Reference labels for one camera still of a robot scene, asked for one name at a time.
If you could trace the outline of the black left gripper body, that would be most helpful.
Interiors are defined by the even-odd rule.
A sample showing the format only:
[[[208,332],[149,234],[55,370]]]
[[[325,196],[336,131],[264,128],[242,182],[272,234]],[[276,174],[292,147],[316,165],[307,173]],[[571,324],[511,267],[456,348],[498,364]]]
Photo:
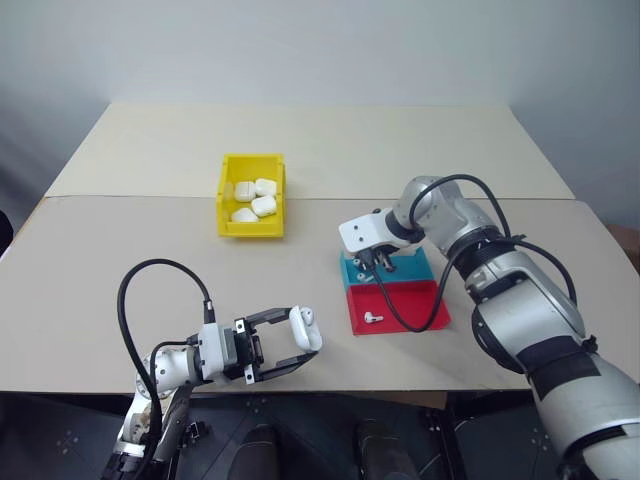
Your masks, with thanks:
[[[262,381],[264,363],[260,338],[245,318],[236,319],[223,332],[226,357],[223,375],[227,380],[243,379],[247,384]]]

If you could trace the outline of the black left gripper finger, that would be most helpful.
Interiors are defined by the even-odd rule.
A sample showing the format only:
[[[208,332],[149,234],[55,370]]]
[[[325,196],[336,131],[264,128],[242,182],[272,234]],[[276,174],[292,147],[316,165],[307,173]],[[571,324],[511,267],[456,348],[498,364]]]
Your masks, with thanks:
[[[255,382],[264,382],[288,375],[312,360],[316,355],[316,352],[309,352],[280,360],[273,368],[267,370],[261,370],[259,367],[256,367],[254,369],[253,380]]]
[[[256,327],[263,323],[270,325],[286,321],[289,319],[291,307],[270,308],[247,317],[247,329],[255,332]]]

